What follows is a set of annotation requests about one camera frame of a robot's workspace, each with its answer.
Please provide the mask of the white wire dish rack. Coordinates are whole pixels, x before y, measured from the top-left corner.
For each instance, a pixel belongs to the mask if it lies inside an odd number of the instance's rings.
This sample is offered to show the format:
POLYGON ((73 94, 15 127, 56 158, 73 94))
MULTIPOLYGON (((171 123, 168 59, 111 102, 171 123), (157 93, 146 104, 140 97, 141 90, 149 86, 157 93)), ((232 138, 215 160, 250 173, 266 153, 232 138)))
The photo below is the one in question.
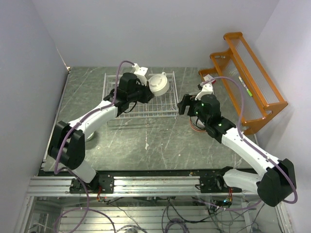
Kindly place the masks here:
POLYGON ((166 73, 169 89, 165 94, 152 98, 148 103, 131 103, 117 119, 174 117, 178 115, 178 94, 175 73, 166 73))

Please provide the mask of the green patterned bowl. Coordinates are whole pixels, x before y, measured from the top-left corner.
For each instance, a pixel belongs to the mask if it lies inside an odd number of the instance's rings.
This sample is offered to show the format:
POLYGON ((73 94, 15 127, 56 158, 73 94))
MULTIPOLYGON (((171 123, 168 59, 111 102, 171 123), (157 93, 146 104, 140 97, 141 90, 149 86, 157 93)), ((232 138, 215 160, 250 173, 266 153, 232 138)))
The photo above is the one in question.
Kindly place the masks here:
POLYGON ((90 141, 95 136, 95 132, 91 133, 86 141, 90 141))

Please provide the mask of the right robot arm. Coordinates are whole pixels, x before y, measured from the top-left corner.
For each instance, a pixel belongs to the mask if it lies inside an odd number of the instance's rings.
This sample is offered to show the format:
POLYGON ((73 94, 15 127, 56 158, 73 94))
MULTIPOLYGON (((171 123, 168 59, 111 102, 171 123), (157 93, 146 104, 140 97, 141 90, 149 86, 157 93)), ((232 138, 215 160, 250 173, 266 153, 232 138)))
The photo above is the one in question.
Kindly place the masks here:
POLYGON ((213 94, 201 97, 185 94, 177 106, 180 115, 196 117, 211 138, 233 150, 255 171, 223 168, 214 180, 218 191, 225 192, 230 187, 247 190, 271 207, 296 191, 293 163, 272 156, 242 134, 234 123, 221 115, 220 103, 213 94))

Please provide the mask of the beige patterned bowl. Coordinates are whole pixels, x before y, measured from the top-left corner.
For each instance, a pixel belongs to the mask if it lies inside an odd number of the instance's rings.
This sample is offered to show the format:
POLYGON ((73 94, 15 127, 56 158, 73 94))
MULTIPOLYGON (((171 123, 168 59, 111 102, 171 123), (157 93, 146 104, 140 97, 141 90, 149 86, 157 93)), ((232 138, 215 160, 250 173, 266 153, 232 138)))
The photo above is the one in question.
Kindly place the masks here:
POLYGON ((196 131, 196 132, 200 132, 200 133, 202 133, 202 132, 204 132, 205 131, 205 129, 201 129, 201 128, 199 128, 199 127, 197 127, 197 126, 195 126, 191 121, 190 121, 190 126, 192 127, 192 129, 194 130, 194 131, 196 131))

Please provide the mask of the white handled bowl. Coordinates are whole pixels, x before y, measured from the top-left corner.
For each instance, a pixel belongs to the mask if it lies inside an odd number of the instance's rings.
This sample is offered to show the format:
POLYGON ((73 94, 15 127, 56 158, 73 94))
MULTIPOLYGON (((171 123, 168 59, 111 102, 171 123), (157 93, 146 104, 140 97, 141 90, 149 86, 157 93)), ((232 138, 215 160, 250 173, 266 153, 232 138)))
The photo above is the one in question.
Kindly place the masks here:
POLYGON ((155 97, 164 95, 169 90, 169 81, 165 72, 153 75, 149 80, 150 91, 155 97))

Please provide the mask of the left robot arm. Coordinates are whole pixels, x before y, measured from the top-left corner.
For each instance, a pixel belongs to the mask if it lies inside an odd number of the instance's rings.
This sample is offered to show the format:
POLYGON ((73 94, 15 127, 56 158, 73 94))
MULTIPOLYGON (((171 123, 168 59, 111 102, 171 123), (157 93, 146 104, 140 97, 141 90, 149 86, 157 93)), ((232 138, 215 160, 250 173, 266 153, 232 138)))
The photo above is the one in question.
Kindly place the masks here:
POLYGON ((100 104, 70 123, 59 121, 54 128, 47 154, 55 160, 54 172, 62 164, 80 179, 83 189, 95 192, 100 185, 98 172, 86 161, 86 139, 106 122, 119 117, 131 103, 148 103, 153 97, 151 80, 126 72, 100 104))

